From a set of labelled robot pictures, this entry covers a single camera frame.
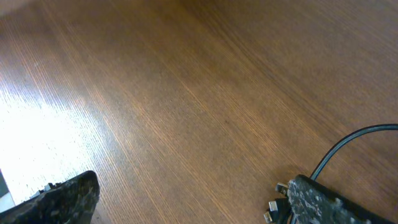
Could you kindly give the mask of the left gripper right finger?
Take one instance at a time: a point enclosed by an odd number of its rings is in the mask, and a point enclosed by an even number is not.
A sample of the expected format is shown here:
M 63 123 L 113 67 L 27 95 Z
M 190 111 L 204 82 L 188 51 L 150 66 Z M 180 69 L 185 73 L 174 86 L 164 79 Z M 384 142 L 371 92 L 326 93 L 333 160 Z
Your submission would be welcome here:
M 287 197 L 299 223 L 393 224 L 305 175 L 288 183 Z

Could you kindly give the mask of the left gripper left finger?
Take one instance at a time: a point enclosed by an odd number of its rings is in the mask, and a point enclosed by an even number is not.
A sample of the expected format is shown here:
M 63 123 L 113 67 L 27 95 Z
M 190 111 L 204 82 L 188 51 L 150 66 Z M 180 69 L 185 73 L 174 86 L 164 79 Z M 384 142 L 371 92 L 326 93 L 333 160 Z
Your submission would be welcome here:
M 99 199 L 98 177 L 88 170 L 65 182 L 49 183 L 29 200 L 1 212 L 1 224 L 88 224 Z

